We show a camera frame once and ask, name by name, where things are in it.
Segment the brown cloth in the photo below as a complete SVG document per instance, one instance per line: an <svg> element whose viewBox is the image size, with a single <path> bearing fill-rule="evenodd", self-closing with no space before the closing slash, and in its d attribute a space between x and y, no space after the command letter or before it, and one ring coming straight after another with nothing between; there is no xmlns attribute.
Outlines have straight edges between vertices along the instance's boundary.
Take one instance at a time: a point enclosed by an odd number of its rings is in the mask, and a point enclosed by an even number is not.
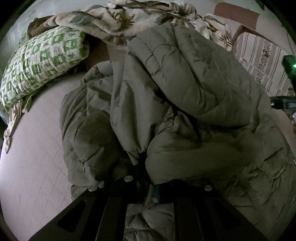
<svg viewBox="0 0 296 241"><path fill-rule="evenodd" d="M214 14L239 22L254 30L256 29L259 17L259 13L225 2L216 5Z"/></svg>
<svg viewBox="0 0 296 241"><path fill-rule="evenodd" d="M87 36L87 40L89 42L89 55L84 59L87 70L90 70L99 62L110 60L106 43L91 35Z"/></svg>
<svg viewBox="0 0 296 241"><path fill-rule="evenodd" d="M27 30L27 36L29 39L44 33L45 31L52 29L54 27L44 27L43 23L51 18L53 15L42 17L42 18L34 18L34 21L29 24L28 30Z"/></svg>

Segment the pillow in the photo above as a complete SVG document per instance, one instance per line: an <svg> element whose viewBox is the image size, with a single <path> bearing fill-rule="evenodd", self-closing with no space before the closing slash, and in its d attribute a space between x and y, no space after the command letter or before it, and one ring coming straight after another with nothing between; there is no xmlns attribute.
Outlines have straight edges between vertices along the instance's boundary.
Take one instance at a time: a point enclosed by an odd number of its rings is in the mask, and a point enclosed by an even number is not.
<svg viewBox="0 0 296 241"><path fill-rule="evenodd" d="M9 110L19 99L39 89L85 59L86 34L56 27L24 42L11 56L0 88L0 101Z"/></svg>
<svg viewBox="0 0 296 241"><path fill-rule="evenodd" d="M243 33L232 48L235 58L262 84L269 96L293 95L290 79L282 66L288 53L260 36Z"/></svg>

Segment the green patterned pillowcase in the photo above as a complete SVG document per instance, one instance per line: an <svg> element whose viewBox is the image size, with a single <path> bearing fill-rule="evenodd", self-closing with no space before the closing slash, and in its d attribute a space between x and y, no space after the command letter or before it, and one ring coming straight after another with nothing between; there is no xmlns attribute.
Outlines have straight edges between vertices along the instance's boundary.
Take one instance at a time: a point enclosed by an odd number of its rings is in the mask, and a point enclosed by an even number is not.
<svg viewBox="0 0 296 241"><path fill-rule="evenodd" d="M9 110L19 99L60 76L89 54L86 34L56 27L23 43L4 70L0 101Z"/></svg>

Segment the quilted fabric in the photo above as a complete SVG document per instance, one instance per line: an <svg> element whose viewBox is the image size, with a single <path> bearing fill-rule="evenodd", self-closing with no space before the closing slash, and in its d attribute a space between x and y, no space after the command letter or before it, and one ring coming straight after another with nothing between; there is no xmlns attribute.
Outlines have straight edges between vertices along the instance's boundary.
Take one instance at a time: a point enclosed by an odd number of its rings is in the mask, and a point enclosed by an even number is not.
<svg viewBox="0 0 296 241"><path fill-rule="evenodd" d="M71 183L111 178L115 151L133 164L147 152L153 184L210 183L269 240L281 236L296 213L295 156L263 86L231 53L162 24L130 42L124 60L109 64L113 75L102 64L62 102Z"/></svg>
<svg viewBox="0 0 296 241"><path fill-rule="evenodd" d="M85 59L89 54L85 36L79 30L57 27L21 44L3 74L0 101L4 108L9 110L19 99Z"/></svg>

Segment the gray puffer jacket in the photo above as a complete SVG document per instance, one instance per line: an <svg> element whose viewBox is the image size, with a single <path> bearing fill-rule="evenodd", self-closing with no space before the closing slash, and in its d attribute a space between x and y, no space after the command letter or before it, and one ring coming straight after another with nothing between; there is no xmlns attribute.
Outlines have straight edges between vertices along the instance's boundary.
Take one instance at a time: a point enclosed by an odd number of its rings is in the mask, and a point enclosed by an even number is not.
<svg viewBox="0 0 296 241"><path fill-rule="evenodd" d="M296 212L296 167L264 88L189 28L156 26L129 49L95 66L62 103L69 181L119 178L147 152L154 184L211 184L276 240Z"/></svg>

